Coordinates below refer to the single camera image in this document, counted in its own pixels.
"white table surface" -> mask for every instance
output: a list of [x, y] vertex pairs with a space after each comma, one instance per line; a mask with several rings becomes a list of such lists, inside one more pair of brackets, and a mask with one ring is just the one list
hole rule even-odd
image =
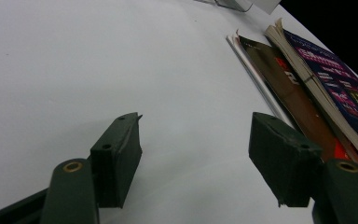
[[313, 223], [313, 201], [279, 208], [248, 157], [252, 113], [271, 110], [226, 41], [239, 29], [267, 43], [279, 17], [322, 44], [281, 6], [0, 0], [0, 209], [138, 112], [144, 153], [101, 223]]

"colorful book cover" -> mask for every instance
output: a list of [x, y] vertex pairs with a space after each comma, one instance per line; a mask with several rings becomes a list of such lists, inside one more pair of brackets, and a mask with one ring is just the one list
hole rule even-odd
[[358, 133], [358, 77], [337, 55], [286, 30], [284, 35]]
[[343, 146], [297, 81], [294, 69], [281, 51], [240, 35], [239, 41], [259, 73], [292, 115], [301, 132], [322, 147], [322, 159], [348, 159]]

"metal grommet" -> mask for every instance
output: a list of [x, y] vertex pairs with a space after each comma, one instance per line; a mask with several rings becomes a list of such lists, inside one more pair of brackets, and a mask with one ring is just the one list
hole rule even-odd
[[64, 165], [62, 169], [66, 173], [72, 173], [80, 170], [82, 167], [83, 167], [83, 163], [81, 163], [80, 161], [72, 161]]
[[358, 173], [358, 167], [353, 164], [345, 161], [337, 162], [337, 167], [341, 170], [350, 172], [350, 173]]

